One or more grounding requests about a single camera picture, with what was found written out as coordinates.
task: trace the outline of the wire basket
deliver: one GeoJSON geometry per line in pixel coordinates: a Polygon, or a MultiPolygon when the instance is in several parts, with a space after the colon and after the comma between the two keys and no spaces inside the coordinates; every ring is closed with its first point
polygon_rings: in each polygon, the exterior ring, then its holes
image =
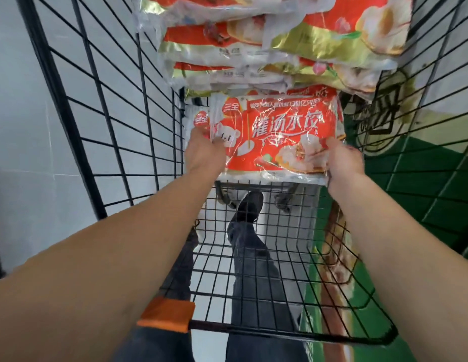
{"type": "MultiPolygon", "coordinates": [[[[93,209],[103,219],[183,174],[186,103],[183,92],[163,82],[153,38],[134,30],[129,0],[68,0],[68,7],[64,1],[17,3],[93,209]],[[71,38],[65,42],[51,30],[71,38]],[[99,121],[105,126],[97,130],[99,121]],[[112,185],[121,194],[106,200],[112,185]]],[[[399,69],[382,75],[372,104],[342,97],[347,139],[365,154],[373,180],[468,257],[468,0],[414,0],[409,37],[399,69]]],[[[216,182],[197,231],[190,328],[384,346],[397,337],[326,188],[216,182]],[[249,190],[264,193],[256,233],[279,271],[280,295],[233,296],[236,273],[225,231],[249,190]],[[259,314],[250,323],[231,323],[236,301],[257,309],[281,305],[292,325],[279,328],[275,317],[274,325],[263,325],[259,314]]],[[[257,274],[244,277],[263,281],[257,274]]]]}

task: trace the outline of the jeans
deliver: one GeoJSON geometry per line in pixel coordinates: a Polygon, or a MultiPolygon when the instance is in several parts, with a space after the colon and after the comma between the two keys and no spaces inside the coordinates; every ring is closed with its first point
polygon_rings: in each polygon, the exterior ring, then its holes
{"type": "MultiPolygon", "coordinates": [[[[227,233],[231,241],[236,273],[231,324],[295,331],[296,326],[286,304],[279,271],[266,245],[256,235],[253,225],[247,222],[233,222],[229,225],[227,233]]],[[[191,231],[173,270],[164,282],[165,288],[168,288],[167,293],[163,292],[166,297],[190,299],[193,250],[197,243],[197,234],[191,231]]],[[[190,334],[137,327],[113,360],[193,362],[190,334]]],[[[308,358],[301,341],[230,334],[226,362],[238,361],[307,362],[308,358]]]]}

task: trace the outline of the hand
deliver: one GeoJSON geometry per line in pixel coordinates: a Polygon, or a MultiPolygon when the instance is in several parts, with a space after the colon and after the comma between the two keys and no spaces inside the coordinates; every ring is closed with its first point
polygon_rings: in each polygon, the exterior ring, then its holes
{"type": "Polygon", "coordinates": [[[203,136],[202,130],[194,127],[191,139],[185,150],[187,172],[200,170],[216,177],[226,167],[224,141],[216,137],[212,142],[203,136]]]}
{"type": "Polygon", "coordinates": [[[358,177],[365,176],[363,154],[335,138],[327,139],[326,144],[329,149],[327,162],[331,175],[327,190],[334,200],[339,202],[346,193],[345,189],[358,177]]]}

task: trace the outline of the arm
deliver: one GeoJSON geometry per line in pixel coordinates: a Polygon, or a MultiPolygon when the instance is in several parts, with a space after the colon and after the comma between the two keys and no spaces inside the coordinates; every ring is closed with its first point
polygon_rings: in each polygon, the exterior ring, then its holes
{"type": "Polygon", "coordinates": [[[162,285],[225,166],[194,129],[188,173],[0,281],[0,361],[106,360],[162,285]]]}
{"type": "Polygon", "coordinates": [[[365,176],[360,152],[328,146],[329,192],[401,336],[420,362],[468,360],[468,261],[365,176]]]}

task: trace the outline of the foot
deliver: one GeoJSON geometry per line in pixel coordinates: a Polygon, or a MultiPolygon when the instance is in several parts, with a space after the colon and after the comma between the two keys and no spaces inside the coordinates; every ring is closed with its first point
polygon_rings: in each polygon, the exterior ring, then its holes
{"type": "Polygon", "coordinates": [[[264,196],[260,191],[249,192],[237,206],[237,211],[231,219],[232,222],[255,223],[264,203],[264,196]]]}

